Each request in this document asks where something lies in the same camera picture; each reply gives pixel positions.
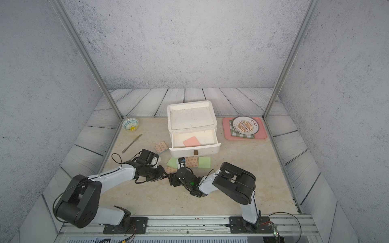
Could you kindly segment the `green sticky pad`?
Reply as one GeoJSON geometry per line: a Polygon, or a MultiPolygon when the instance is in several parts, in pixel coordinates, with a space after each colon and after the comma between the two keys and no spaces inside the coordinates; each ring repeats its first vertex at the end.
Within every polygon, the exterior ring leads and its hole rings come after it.
{"type": "Polygon", "coordinates": [[[198,168],[210,169],[211,168],[211,158],[210,157],[199,157],[198,158],[198,168]]]}
{"type": "Polygon", "coordinates": [[[167,167],[177,169],[178,168],[177,163],[178,163],[178,158],[171,158],[167,163],[167,167]]]}

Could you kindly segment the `white drawer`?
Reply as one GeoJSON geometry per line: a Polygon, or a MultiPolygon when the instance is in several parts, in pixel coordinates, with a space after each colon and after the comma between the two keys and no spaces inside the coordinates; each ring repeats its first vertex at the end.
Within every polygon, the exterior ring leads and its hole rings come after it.
{"type": "Polygon", "coordinates": [[[175,133],[171,140],[169,150],[175,158],[213,155],[219,153],[221,147],[215,129],[175,133]]]}

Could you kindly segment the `pink sticky pad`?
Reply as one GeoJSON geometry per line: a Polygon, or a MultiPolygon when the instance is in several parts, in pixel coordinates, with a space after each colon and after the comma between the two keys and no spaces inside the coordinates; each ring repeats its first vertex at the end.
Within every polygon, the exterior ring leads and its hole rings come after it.
{"type": "Polygon", "coordinates": [[[183,141],[185,147],[197,147],[201,146],[201,143],[196,137],[190,137],[183,141]]]}

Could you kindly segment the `white drawer cabinet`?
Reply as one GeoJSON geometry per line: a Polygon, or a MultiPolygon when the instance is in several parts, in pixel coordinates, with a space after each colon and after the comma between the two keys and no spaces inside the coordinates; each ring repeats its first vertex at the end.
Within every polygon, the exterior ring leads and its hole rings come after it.
{"type": "Polygon", "coordinates": [[[211,101],[170,104],[167,107],[168,130],[171,134],[215,129],[216,115],[211,101]]]}

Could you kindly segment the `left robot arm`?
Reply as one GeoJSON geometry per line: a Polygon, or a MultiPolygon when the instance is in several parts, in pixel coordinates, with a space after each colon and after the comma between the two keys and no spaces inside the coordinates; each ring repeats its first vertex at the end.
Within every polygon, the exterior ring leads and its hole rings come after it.
{"type": "Polygon", "coordinates": [[[122,164],[116,169],[92,175],[75,176],[66,190],[53,203],[53,214],[60,221],[84,228],[90,224],[120,226],[126,228],[131,222],[127,209],[100,206],[100,197],[106,191],[127,181],[143,177],[144,182],[154,182],[168,177],[162,166],[150,167],[135,162],[122,164]]]}

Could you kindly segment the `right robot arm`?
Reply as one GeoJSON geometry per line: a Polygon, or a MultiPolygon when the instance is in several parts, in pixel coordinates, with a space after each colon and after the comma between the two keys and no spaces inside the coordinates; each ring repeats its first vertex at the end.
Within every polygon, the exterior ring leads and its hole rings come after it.
{"type": "Polygon", "coordinates": [[[260,210],[255,202],[256,177],[233,164],[224,162],[213,174],[197,177],[188,167],[182,167],[168,175],[171,186],[183,186],[195,197],[208,196],[221,191],[240,205],[242,218],[249,230],[260,225],[260,210]]]}

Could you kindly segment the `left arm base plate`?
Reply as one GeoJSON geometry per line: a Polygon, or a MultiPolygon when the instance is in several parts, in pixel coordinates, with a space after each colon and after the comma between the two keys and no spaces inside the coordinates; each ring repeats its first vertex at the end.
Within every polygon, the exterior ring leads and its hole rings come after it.
{"type": "Polygon", "coordinates": [[[148,220],[147,217],[127,217],[119,225],[106,225],[103,234],[145,234],[148,220]]]}

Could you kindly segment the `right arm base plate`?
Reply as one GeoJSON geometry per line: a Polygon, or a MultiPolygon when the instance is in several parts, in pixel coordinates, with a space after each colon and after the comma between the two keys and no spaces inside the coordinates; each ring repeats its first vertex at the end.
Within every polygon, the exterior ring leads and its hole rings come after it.
{"type": "Polygon", "coordinates": [[[255,223],[249,223],[243,217],[229,217],[229,224],[225,225],[230,233],[242,234],[273,234],[274,229],[268,217],[259,217],[255,223]]]}

